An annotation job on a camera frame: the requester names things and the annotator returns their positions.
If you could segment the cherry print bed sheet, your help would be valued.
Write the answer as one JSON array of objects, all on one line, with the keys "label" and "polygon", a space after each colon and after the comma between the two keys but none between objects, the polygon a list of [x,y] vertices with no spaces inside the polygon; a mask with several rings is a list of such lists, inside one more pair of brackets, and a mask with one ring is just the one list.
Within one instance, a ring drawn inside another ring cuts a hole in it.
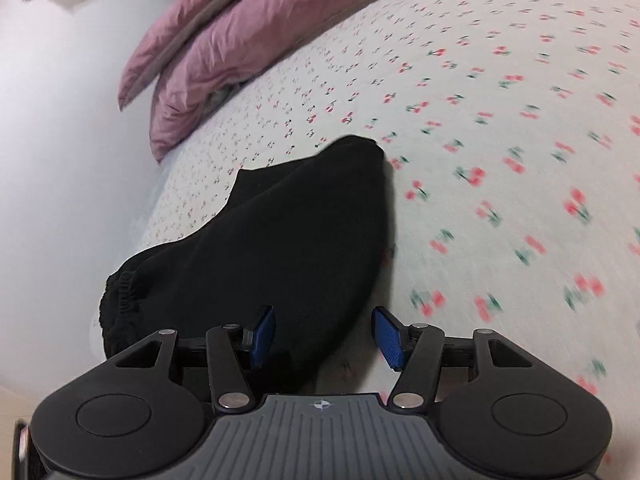
[{"label": "cherry print bed sheet", "polygon": [[[219,95],[162,159],[137,254],[205,226],[240,171],[344,136],[382,148],[389,217],[341,347],[291,394],[267,390],[262,366],[248,373],[266,414],[224,425],[213,474],[273,478],[287,455],[302,479],[426,477],[412,451],[394,466],[338,435],[342,394],[396,406],[407,393],[407,367],[392,370],[371,335],[384,307],[447,349],[424,408],[478,466],[638,477],[639,0],[371,0]],[[226,325],[163,330],[192,359],[177,382],[208,408],[207,367],[243,359],[206,349]]]}]

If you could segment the black pants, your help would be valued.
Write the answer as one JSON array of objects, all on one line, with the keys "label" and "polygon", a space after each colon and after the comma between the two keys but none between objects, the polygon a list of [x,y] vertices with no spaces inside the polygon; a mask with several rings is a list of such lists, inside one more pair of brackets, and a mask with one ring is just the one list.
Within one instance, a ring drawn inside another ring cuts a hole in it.
[{"label": "black pants", "polygon": [[107,356],[157,330],[200,338],[273,308],[260,374],[269,391],[303,389],[354,328],[388,240],[385,156],[344,136],[317,155],[236,176],[224,208],[182,240],[130,257],[106,282]]}]

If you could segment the pink pillow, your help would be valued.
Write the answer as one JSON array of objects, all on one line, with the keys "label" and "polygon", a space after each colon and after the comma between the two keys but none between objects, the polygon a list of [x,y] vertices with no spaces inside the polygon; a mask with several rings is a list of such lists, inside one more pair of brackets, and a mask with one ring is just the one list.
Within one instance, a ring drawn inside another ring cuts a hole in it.
[{"label": "pink pillow", "polygon": [[175,0],[146,31],[132,52],[117,92],[127,107],[163,71],[186,42],[235,0]]}]

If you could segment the pink duvet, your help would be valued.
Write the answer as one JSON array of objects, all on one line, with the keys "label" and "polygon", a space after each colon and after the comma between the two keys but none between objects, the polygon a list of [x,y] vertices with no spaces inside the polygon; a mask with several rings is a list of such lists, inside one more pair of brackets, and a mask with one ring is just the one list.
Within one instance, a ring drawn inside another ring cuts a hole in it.
[{"label": "pink duvet", "polygon": [[302,42],[371,0],[239,0],[198,32],[162,71],[150,147],[162,160],[215,108]]}]

